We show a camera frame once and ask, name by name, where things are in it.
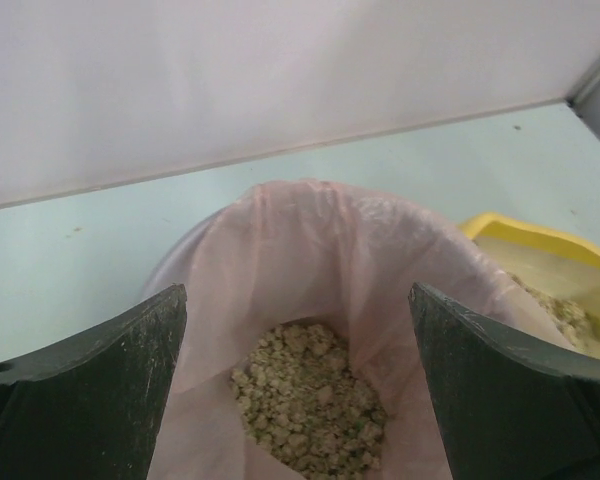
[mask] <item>yellow container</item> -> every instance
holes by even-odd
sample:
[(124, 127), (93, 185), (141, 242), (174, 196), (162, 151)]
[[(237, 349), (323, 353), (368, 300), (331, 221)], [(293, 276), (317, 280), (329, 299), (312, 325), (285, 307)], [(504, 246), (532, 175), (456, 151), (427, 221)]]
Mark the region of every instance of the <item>yellow container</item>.
[(497, 213), (478, 215), (460, 228), (528, 286), (573, 300), (600, 319), (600, 248), (596, 245)]

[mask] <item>pink plastic bag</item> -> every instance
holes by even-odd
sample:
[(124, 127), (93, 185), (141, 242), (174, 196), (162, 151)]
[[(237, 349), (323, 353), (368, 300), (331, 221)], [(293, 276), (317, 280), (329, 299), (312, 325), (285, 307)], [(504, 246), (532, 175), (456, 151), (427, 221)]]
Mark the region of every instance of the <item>pink plastic bag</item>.
[(439, 216), (395, 195), (317, 181), (253, 189), (190, 262), (188, 324), (150, 480), (296, 480), (243, 433), (229, 371), (274, 326), (318, 318), (391, 415), (380, 473), (448, 480), (408, 294), (433, 285), (476, 312), (570, 348), (508, 275)]

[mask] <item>light blue floor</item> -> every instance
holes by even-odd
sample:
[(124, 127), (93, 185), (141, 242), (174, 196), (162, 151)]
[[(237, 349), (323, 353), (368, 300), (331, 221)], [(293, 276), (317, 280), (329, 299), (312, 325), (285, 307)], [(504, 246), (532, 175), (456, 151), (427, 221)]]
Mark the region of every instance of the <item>light blue floor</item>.
[(563, 105), (0, 210), (0, 361), (131, 307), (169, 247), (254, 184), (314, 177), (600, 245), (600, 142)]

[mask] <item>chopped food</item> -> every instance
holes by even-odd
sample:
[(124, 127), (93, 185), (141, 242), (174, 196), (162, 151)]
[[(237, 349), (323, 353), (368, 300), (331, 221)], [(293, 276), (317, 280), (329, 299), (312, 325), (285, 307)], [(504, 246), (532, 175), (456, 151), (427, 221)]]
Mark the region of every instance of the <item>chopped food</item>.
[(511, 277), (523, 287), (549, 314), (560, 333), (577, 351), (600, 358), (600, 319), (587, 313), (573, 300), (553, 298), (531, 288), (515, 275)]
[(380, 468), (387, 415), (322, 325), (279, 326), (232, 372), (247, 434), (309, 480), (362, 479)]

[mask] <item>white panel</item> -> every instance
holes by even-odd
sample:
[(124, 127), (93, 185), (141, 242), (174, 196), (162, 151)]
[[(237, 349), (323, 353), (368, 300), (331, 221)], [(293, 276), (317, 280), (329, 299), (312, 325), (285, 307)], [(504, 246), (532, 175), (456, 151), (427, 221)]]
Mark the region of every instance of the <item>white panel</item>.
[(600, 0), (1, 0), (0, 203), (563, 96)]

